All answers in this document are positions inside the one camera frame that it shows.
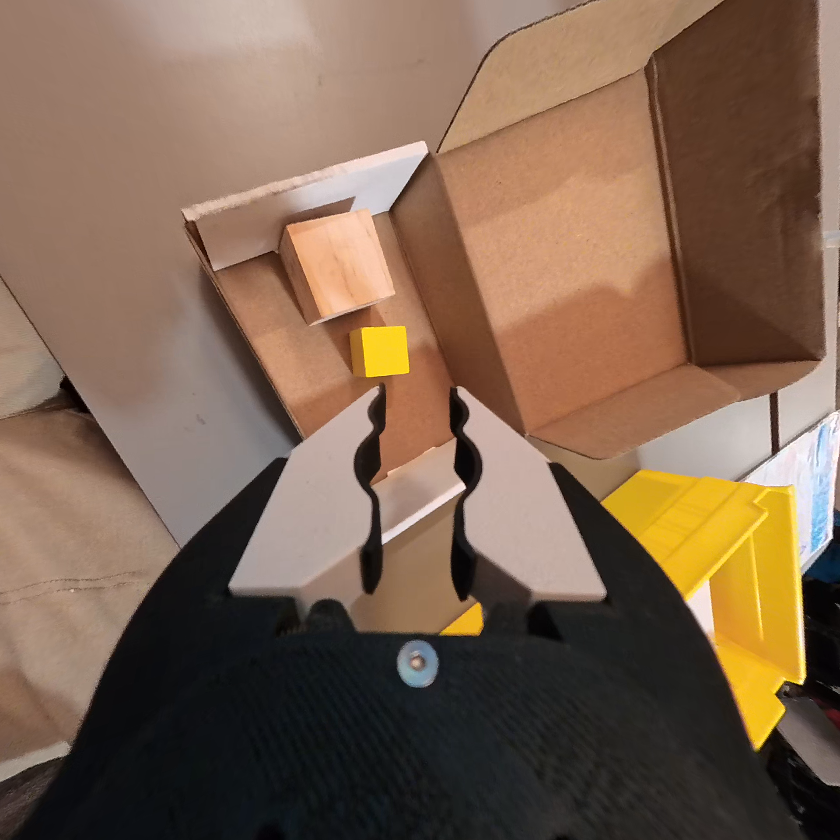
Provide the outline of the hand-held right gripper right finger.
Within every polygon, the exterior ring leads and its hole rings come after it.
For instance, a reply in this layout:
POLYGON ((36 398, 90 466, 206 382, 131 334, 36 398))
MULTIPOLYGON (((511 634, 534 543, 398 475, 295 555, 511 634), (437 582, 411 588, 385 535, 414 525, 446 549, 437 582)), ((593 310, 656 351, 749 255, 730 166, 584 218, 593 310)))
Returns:
POLYGON ((603 602, 606 588, 552 463, 466 388, 449 392, 457 501, 450 573, 461 601, 603 602))

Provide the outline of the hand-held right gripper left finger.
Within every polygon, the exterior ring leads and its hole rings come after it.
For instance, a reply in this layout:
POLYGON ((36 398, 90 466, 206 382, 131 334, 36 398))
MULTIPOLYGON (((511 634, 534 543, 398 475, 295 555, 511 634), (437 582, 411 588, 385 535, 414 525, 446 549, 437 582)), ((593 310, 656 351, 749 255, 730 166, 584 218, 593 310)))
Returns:
POLYGON ((382 517, 371 483, 385 411, 378 384, 292 450, 229 582, 233 595, 352 607, 375 592, 382 517))

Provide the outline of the yellow cube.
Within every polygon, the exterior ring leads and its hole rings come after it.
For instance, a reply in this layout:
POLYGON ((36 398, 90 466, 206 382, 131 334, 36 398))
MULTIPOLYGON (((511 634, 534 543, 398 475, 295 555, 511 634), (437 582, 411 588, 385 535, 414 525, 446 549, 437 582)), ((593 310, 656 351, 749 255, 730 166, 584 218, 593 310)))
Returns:
POLYGON ((407 375, 410 359, 403 325, 364 327, 350 333, 351 370, 360 378, 407 375))

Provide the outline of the cardboard mailer box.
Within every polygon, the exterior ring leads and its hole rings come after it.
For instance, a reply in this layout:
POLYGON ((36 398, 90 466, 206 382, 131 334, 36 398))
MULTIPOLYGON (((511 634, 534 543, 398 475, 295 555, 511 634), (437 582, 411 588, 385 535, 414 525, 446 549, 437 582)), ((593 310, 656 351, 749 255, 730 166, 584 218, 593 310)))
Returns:
POLYGON ((405 326, 381 474, 451 439, 462 385, 531 442, 635 450, 825 355, 819 2, 587 2, 511 32, 424 142, 182 210, 299 434, 405 326), (395 295, 307 325, 286 226, 367 208, 395 295))

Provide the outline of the yellow plastic bin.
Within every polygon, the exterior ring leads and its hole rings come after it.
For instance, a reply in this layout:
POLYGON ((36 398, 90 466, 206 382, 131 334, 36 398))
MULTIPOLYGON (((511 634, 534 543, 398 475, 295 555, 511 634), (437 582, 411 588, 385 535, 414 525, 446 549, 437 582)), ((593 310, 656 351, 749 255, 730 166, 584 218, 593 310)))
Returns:
POLYGON ((762 748, 782 719, 783 683, 805 681, 802 577, 792 488, 642 470, 600 502, 549 463, 605 588, 598 602, 531 595, 492 563, 455 514, 458 598, 528 605, 534 633, 639 684, 675 728, 715 749, 762 748))

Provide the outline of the person's beige trousers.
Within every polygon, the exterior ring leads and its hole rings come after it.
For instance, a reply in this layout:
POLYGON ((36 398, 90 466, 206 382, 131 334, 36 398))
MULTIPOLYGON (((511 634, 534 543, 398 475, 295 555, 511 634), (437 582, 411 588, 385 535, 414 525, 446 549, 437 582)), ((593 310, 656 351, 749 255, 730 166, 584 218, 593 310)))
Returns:
POLYGON ((2 782, 67 754, 177 546, 1 286, 2 782))

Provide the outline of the wooden cube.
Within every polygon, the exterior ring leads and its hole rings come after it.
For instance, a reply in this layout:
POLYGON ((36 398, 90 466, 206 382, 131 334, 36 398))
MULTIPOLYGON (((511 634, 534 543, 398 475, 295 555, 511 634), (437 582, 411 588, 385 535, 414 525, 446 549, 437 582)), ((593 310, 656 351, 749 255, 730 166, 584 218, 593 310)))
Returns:
POLYGON ((371 307, 396 293, 367 208, 289 224, 278 253, 307 325, 371 307))

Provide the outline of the blue white printed sheet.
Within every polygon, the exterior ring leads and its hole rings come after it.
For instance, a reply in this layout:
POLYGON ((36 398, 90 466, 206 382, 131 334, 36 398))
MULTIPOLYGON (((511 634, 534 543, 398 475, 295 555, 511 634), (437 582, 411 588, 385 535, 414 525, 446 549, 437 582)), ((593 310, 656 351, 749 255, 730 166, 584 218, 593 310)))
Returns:
POLYGON ((794 489, 803 573, 833 539, 838 446, 839 412, 835 411, 742 478, 762 487, 794 489))

